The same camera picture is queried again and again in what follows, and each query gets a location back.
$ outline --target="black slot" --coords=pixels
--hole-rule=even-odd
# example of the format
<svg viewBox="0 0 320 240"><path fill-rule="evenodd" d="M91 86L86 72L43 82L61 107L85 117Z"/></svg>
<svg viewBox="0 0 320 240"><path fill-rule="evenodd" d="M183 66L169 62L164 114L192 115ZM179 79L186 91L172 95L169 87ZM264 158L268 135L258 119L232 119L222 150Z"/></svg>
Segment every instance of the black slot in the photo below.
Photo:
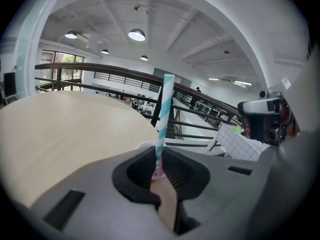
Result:
<svg viewBox="0 0 320 240"><path fill-rule="evenodd" d="M240 167L236 167L236 166L230 166L228 168L228 170L231 172L234 172L234 173L248 175L248 176L250 176L250 174L252 173L251 169L240 168Z"/></svg>
<svg viewBox="0 0 320 240"><path fill-rule="evenodd" d="M77 209L86 194L70 190L51 211L43 218L45 222L57 230L62 230Z"/></svg>

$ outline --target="window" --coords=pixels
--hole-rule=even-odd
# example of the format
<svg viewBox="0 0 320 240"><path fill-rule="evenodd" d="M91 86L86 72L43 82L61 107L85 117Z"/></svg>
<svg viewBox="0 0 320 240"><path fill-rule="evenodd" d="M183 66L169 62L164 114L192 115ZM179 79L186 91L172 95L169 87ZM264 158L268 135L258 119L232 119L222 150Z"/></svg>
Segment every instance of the window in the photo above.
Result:
<svg viewBox="0 0 320 240"><path fill-rule="evenodd" d="M72 69L61 69L61 81L72 79Z"/></svg>
<svg viewBox="0 0 320 240"><path fill-rule="evenodd" d="M41 55L41 64L48 64L48 63L83 63L85 61L85 57L59 52L59 51L53 51L53 50L43 50ZM53 79L57 80L57 69L40 69L40 78L43 79ZM82 70L73 70L73 69L62 69L61 70L61 80L62 81L68 81L72 79L81 79L82 77ZM40 85L46 85L51 82L40 80ZM71 86L65 87L65 90L72 90L75 89L75 91L80 91L79 87Z"/></svg>

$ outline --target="white wall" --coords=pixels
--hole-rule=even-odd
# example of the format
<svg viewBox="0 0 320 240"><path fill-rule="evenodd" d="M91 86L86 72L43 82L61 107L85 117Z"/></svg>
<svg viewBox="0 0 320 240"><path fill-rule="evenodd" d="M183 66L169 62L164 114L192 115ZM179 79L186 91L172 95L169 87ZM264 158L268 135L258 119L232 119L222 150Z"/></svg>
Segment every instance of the white wall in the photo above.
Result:
<svg viewBox="0 0 320 240"><path fill-rule="evenodd" d="M96 63L121 67L128 70L139 71L139 72L150 74L150 75L152 75L155 70L154 65L143 62L143 60L136 61L130 58L118 57L118 56L112 56L112 55L105 55L101 60L97 60Z"/></svg>
<svg viewBox="0 0 320 240"><path fill-rule="evenodd" d="M259 91L257 89L252 87L248 87L248 89L250 89L249 93L245 88L234 83L215 81L211 84L209 96L237 108L240 102L257 100L259 98Z"/></svg>

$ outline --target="ceiling beam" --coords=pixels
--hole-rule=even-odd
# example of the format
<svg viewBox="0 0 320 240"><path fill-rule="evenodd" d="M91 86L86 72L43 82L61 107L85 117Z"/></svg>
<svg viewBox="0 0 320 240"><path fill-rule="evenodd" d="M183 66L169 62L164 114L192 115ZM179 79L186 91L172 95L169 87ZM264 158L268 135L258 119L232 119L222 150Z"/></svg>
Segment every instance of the ceiling beam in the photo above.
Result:
<svg viewBox="0 0 320 240"><path fill-rule="evenodd" d="M226 65L226 64L247 64L249 63L249 60L247 58L228 58L228 59L219 59L219 60L213 60L209 62L199 63L194 66L193 68L201 68L201 67L207 67L212 65Z"/></svg>
<svg viewBox="0 0 320 240"><path fill-rule="evenodd" d="M145 15L145 23L144 23L144 33L145 33L145 44L148 47L149 46L149 32L150 32L150 0L145 0L145 6L148 8L147 14Z"/></svg>
<svg viewBox="0 0 320 240"><path fill-rule="evenodd" d="M233 40L233 38L227 34L217 37L216 40L207 40L205 42L203 42L202 44L194 47L193 49L191 49L190 51L186 52L185 54L183 54L180 59L183 61L193 55L199 54L207 49L213 48L215 46L221 45L223 43L226 43L228 41Z"/></svg>
<svg viewBox="0 0 320 240"><path fill-rule="evenodd" d="M106 12L109 14L109 16L111 17L111 19L113 20L115 26L118 28L118 30L120 31L122 37L124 38L124 40L126 41L126 43L128 45L130 45L128 38L127 38L127 34L125 33L124 29L122 28L119 20L116 18L116 16L112 13L112 11L110 10L110 8L108 7L107 3L105 0L101 0L101 5L103 6L103 8L106 10Z"/></svg>
<svg viewBox="0 0 320 240"><path fill-rule="evenodd" d="M97 34L97 36L103 40L105 40L109 45L112 44L112 42L108 39L108 37L104 34L101 34L99 31L97 31L92 25L90 25L89 23L87 23L84 19L82 19L82 17L76 12L76 10L74 10L71 5L65 6L64 10L70 14L73 14L74 16L76 16L76 18L78 19L78 21L84 23L91 31L93 31L94 33Z"/></svg>
<svg viewBox="0 0 320 240"><path fill-rule="evenodd" d="M168 42L165 45L165 50L169 51L170 47L174 44L174 42L177 40L178 36L181 34L181 32L185 29L185 27L189 24L189 22L194 18L194 16L197 14L198 10L194 8L190 8L189 11L187 11L182 17L184 18L183 21L180 21L174 28L174 31L172 32L171 36L168 39Z"/></svg>
<svg viewBox="0 0 320 240"><path fill-rule="evenodd" d="M303 68L307 65L307 62L306 61L299 61L299 60L295 60L295 59L275 58L274 64L289 65L289 66L294 66L297 68Z"/></svg>

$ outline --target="railing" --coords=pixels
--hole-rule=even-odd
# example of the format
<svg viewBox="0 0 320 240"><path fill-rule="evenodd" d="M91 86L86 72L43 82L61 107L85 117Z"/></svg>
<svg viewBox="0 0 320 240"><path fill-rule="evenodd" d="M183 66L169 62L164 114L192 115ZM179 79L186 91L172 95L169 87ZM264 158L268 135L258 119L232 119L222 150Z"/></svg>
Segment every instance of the railing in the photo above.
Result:
<svg viewBox="0 0 320 240"><path fill-rule="evenodd" d="M141 89L146 89L148 91L152 91L155 93L159 92L160 86L153 85L144 81L136 80L133 78L128 78L125 76L115 75L115 74L109 74L109 73L100 73L100 72L94 72L94 78L96 79L103 79L107 81L113 81L117 83L121 83L124 85L130 85L135 86Z"/></svg>
<svg viewBox="0 0 320 240"><path fill-rule="evenodd" d="M159 114L161 110L161 99L162 99L162 89L160 86L163 85L163 78L137 72L133 70L128 70L125 68L115 67L115 66L109 66L109 65L102 65L102 64L92 64L92 63L50 63L50 64L40 64L35 66L36 70L40 69L57 69L57 80L54 79L46 79L46 78L40 78L35 77L36 80L43 80L50 83L43 84L41 86L35 86L36 90L47 92L47 88L54 87L58 91L60 91L63 87L66 86L76 86L80 88L86 88L91 89L95 91L101 91L106 93L111 93L119 96L126 96L137 100L142 100L150 103L155 104L153 115L149 114L143 114L143 116L147 119L151 119L151 124L155 127L157 121L159 120ZM71 69L71 70L83 70L83 71L91 71L95 72L94 75L96 78L101 78L108 81L119 81L120 83L130 84L137 87L140 87L142 89L148 89L151 90L152 88L154 91L158 91L158 99L152 99L147 98L143 96L138 96L130 93L125 93L121 91L116 91L113 89L98 87L98 86L92 86L88 84L81 83L81 79L73 79L68 81L61 80L61 69ZM191 135L191 134L182 134L181 133L181 126L186 127L193 127L193 128L199 128L199 129L205 129L210 131L218 131L218 125L220 122L224 122L230 125L240 125L241 123L232 122L233 116L239 116L239 112L235 107L229 106L219 100L213 99L207 95L204 95L198 91L195 91L193 89L190 89L186 86L183 86L181 84L175 83L174 84L174 97L178 99L179 101L183 101L185 105L189 106L192 99L197 100L197 103L203 103L204 106L207 106L208 109L201 109L202 107L199 105L195 105L193 108L185 108L177 105L171 105L173 109L176 109L178 111L185 111L188 113L196 114L200 117L202 117L205 121L210 123L213 127L203 126L203 125L197 125L192 123L186 123L180 121L178 117L176 117L174 120L170 119L169 122L173 123L174 125L177 125L178 131L167 132L167 136L172 137L178 137L178 138L194 138L194 139L207 139L211 140L213 139L212 136L197 136L197 135ZM221 115L225 115L227 117L227 120L222 119Z"/></svg>
<svg viewBox="0 0 320 240"><path fill-rule="evenodd" d="M176 114L175 114L174 120L181 122L179 109L176 109ZM174 124L174 127L176 128L176 133L182 134L181 124ZM183 139L184 139L183 137L180 137L180 136L178 137L178 140L183 140Z"/></svg>

